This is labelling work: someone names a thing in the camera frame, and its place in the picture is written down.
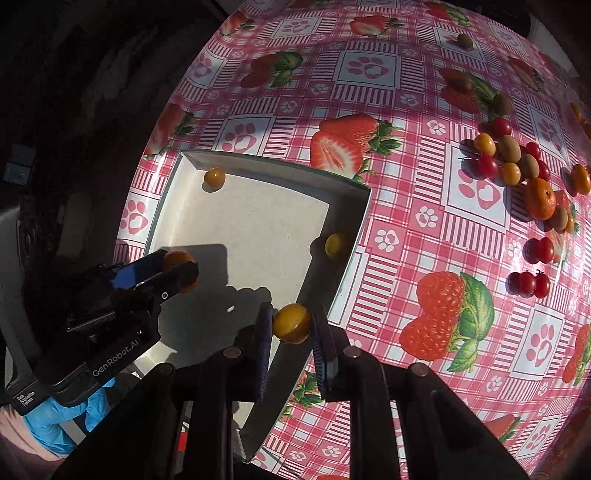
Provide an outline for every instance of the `blue glove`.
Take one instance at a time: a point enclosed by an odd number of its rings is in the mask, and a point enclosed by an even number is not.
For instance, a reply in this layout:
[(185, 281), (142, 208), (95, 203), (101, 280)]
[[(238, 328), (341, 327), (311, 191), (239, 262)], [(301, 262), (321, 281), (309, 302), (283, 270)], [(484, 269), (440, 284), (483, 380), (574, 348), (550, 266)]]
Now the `blue glove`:
[[(115, 379), (109, 380), (104, 387), (113, 385), (115, 385)], [(109, 410), (105, 389), (100, 388), (86, 401), (75, 407), (63, 407), (53, 398), (48, 398), (27, 413), (23, 420), (31, 434), (47, 450), (58, 455), (69, 455), (76, 445), (61, 428), (60, 423), (75, 419), (86, 412), (86, 430), (91, 432), (105, 418)]]

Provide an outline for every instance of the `strawberry print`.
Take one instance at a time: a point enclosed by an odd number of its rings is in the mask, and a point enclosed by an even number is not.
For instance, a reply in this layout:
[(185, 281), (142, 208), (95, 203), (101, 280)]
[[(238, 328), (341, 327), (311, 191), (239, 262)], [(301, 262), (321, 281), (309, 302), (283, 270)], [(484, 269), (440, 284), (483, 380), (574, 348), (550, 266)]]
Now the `strawberry print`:
[(425, 6), (428, 8), (427, 13), (429, 15), (441, 18), (442, 20), (455, 21), (462, 27), (470, 26), (470, 19), (457, 8), (438, 2), (425, 2)]
[(417, 284), (418, 304), (433, 316), (456, 317), (462, 308), (465, 284), (453, 272), (433, 272)]
[(316, 132), (310, 141), (310, 166), (352, 179), (362, 169), (363, 155), (344, 138)]
[(574, 353), (577, 355), (578, 353), (583, 353), (585, 347), (587, 347), (587, 339), (589, 334), (591, 333), (591, 325), (583, 325), (578, 333), (577, 338), (574, 343)]
[(255, 58), (251, 62), (251, 72), (240, 80), (240, 86), (256, 88), (268, 82), (271, 82), (272, 87), (287, 85), (293, 71), (303, 60), (295, 51), (278, 51)]
[(564, 383), (571, 383), (574, 380), (582, 358), (583, 354), (578, 353), (566, 363), (566, 367), (564, 367), (564, 371), (562, 372), (562, 381)]
[(191, 120), (193, 120), (192, 113), (186, 112), (180, 105), (169, 103), (156, 122), (150, 140), (145, 147), (144, 155), (158, 155), (168, 146), (172, 135), (188, 134), (192, 129), (189, 126)]
[(370, 15), (368, 17), (356, 17), (349, 26), (353, 33), (364, 37), (376, 37), (381, 35), (390, 27), (401, 27), (398, 18), (388, 18), (383, 15)]
[(361, 153), (390, 154), (392, 149), (401, 146), (398, 140), (389, 137), (395, 130), (392, 123), (376, 120), (366, 113), (355, 113), (320, 122), (321, 132), (346, 138)]
[(505, 443), (511, 437), (515, 436), (517, 425), (520, 421), (520, 417), (508, 414), (491, 421), (485, 421), (483, 424), (491, 431), (497, 440), (501, 443)]
[(403, 328), (400, 345), (406, 353), (420, 360), (431, 362), (443, 358), (455, 324), (453, 317), (423, 315)]
[(219, 32), (222, 35), (227, 36), (232, 35), (237, 30), (250, 30), (254, 27), (254, 21), (237, 10), (224, 21)]
[(455, 352), (447, 371), (472, 370), (478, 343), (488, 335), (495, 320), (488, 288), (464, 272), (433, 272), (418, 282), (417, 299), (427, 314), (402, 330), (402, 349), (427, 361)]
[(583, 325), (574, 341), (574, 353), (562, 372), (562, 381), (578, 385), (584, 377), (587, 363), (591, 359), (591, 325)]
[(509, 57), (509, 65), (519, 76), (519, 78), (533, 91), (540, 92), (544, 87), (542, 75), (533, 67), (521, 59)]

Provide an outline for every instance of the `paw print pattern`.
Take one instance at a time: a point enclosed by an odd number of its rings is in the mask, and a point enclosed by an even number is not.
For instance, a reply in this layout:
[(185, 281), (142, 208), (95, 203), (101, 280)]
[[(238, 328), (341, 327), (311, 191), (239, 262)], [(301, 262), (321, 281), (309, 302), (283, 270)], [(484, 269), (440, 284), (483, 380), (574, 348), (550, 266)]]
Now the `paw print pattern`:
[(427, 208), (426, 206), (422, 206), (418, 213), (415, 215), (417, 219), (417, 223), (419, 227), (425, 228), (435, 228), (437, 226), (437, 220), (439, 217), (435, 215), (435, 211), (432, 208)]
[(533, 334), (530, 337), (531, 348), (525, 353), (525, 357), (534, 362), (536, 368), (543, 364), (552, 352), (552, 339), (554, 338), (554, 325), (543, 324), (540, 327), (540, 334)]
[(408, 106), (417, 106), (418, 100), (416, 96), (410, 93), (404, 93), (400, 96), (400, 103), (403, 103)]
[(480, 208), (483, 210), (492, 208), (492, 206), (501, 199), (499, 190), (493, 187), (490, 182), (486, 180), (475, 181), (473, 178), (466, 175), (461, 168), (457, 171), (457, 175), (463, 182), (457, 187), (460, 190), (460, 193), (469, 199), (476, 197), (478, 205), (480, 205)]
[(206, 77), (207, 75), (211, 74), (212, 61), (209, 57), (206, 57), (205, 54), (202, 52), (200, 56), (197, 57), (197, 64), (193, 70), (193, 77), (194, 78), (201, 78)]
[(279, 109), (283, 113), (293, 113), (296, 111), (297, 107), (298, 107), (298, 103), (295, 100), (285, 100), (285, 101), (281, 102)]
[(548, 391), (548, 385), (550, 385), (549, 382), (543, 382), (540, 385), (540, 388), (538, 389), (538, 396), (539, 397), (541, 397), (542, 395), (544, 395)]
[(224, 135), (225, 140), (222, 144), (224, 152), (244, 153), (246, 150), (256, 144), (257, 140), (252, 134), (255, 132), (253, 124), (237, 124), (233, 132)]
[(521, 257), (521, 244), (517, 240), (511, 240), (507, 245), (507, 255), (511, 258)]
[(259, 468), (262, 468), (263, 470), (268, 470), (266, 464), (265, 464), (265, 454), (262, 452), (257, 452), (255, 457), (251, 460), (251, 463), (253, 463), (254, 465), (256, 465)]
[(324, 447), (322, 449), (322, 453), (324, 453), (324, 455), (327, 457), (336, 458), (341, 454), (341, 451), (340, 451), (339, 447), (337, 447), (335, 445), (327, 445), (326, 447)]
[(562, 142), (558, 137), (558, 132), (554, 125), (547, 122), (546, 120), (542, 120), (541, 122), (538, 122), (538, 127), (540, 127), (540, 131), (542, 133), (542, 137), (544, 137), (544, 140), (547, 142), (552, 142), (556, 150), (560, 151), (562, 149)]
[(312, 25), (307, 20), (294, 20), (293, 22), (285, 23), (281, 31), (284, 33), (301, 33), (308, 28), (311, 29)]
[(295, 450), (292, 450), (290, 452), (290, 457), (296, 462), (302, 462), (306, 459), (306, 454), (304, 452), (296, 452)]
[(429, 120), (427, 126), (433, 135), (438, 135), (439, 137), (446, 132), (445, 125), (439, 123), (437, 120)]
[(398, 235), (396, 235), (396, 232), (392, 229), (388, 231), (378, 230), (378, 236), (374, 241), (378, 244), (380, 250), (386, 250), (387, 253), (394, 250), (394, 246), (400, 243)]
[(548, 410), (549, 405), (547, 403), (544, 403), (540, 409), (538, 410), (538, 413), (536, 414), (537, 417), (543, 417), (546, 414), (546, 411)]
[(525, 446), (528, 450), (534, 450), (542, 445), (546, 438), (548, 438), (548, 434), (550, 433), (550, 425), (546, 425), (540, 429), (538, 433), (534, 433), (530, 442)]
[(329, 92), (329, 86), (325, 83), (316, 83), (310, 90), (314, 95), (324, 95)]
[(491, 379), (486, 383), (486, 391), (488, 393), (497, 392), (499, 391), (499, 388), (502, 384), (503, 379), (499, 377), (499, 375), (495, 375), (494, 377), (491, 377)]
[(144, 213), (146, 213), (144, 202), (128, 201), (123, 209), (119, 228), (122, 230), (127, 228), (130, 235), (141, 232), (148, 225), (148, 219), (144, 216)]
[(370, 80), (375, 80), (386, 75), (389, 68), (384, 66), (384, 61), (377, 57), (358, 57), (357, 60), (351, 60), (347, 70), (353, 75), (364, 75)]

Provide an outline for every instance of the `kiwi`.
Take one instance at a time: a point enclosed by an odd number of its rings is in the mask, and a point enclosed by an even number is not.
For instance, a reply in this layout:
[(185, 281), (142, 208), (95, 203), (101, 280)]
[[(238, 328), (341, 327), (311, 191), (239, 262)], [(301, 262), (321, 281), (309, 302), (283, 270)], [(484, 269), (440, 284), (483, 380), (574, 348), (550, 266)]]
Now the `kiwi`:
[(457, 36), (457, 44), (464, 50), (470, 50), (474, 46), (474, 42), (465, 33), (460, 33)]
[(527, 180), (534, 179), (540, 174), (540, 166), (538, 165), (538, 161), (529, 153), (526, 153), (523, 155), (523, 157), (521, 157), (518, 167), (521, 170), (521, 174)]
[(492, 99), (492, 108), (499, 115), (509, 115), (513, 111), (513, 104), (503, 93), (497, 93)]
[(472, 93), (476, 89), (474, 80), (468, 75), (457, 76), (450, 79), (449, 86), (460, 93)]
[(504, 161), (517, 163), (521, 160), (521, 147), (510, 135), (501, 136), (496, 143), (496, 149)]

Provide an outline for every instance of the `tablecloth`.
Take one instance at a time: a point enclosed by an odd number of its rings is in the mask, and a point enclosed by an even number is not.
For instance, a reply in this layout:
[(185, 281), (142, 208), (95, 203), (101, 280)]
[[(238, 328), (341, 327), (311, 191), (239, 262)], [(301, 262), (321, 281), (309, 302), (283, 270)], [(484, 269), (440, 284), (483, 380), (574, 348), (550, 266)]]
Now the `tablecloth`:
[[(473, 48), (460, 48), (459, 33)], [(462, 335), (429, 364), (528, 473), (545, 478), (591, 412), (587, 363), (577, 379), (563, 380), (590, 309), (591, 205), (562, 193), (575, 231), (544, 233), (519, 188), (468, 175), (462, 141), (477, 135), (488, 112), (477, 96), (450, 88), (454, 70), (511, 99), (513, 137), (539, 143), (550, 183), (562, 191), (562, 170), (585, 160), (561, 127), (563, 72), (503, 25), (435, 2), (246, 0), (161, 115), (129, 190), (115, 259), (144, 253), (179, 150), (262, 155), (365, 182), (372, 200), (354, 248), (354, 279), (330, 321), (355, 345), (404, 366), (416, 352), (403, 348), (403, 328), (442, 301), (425, 299), (429, 286), (441, 281), (456, 288), (456, 299), (480, 298), (489, 311), (472, 334), (460, 321), (466, 303), (448, 302)], [(526, 240), (544, 235), (557, 262), (527, 263)], [(508, 293), (509, 274), (525, 270), (548, 274), (548, 297)], [(580, 336), (584, 348), (588, 336)], [(392, 412), (406, 475), (394, 405)], [(286, 478), (346, 475), (349, 448), (349, 406), (322, 402), (310, 363), (254, 462)]]

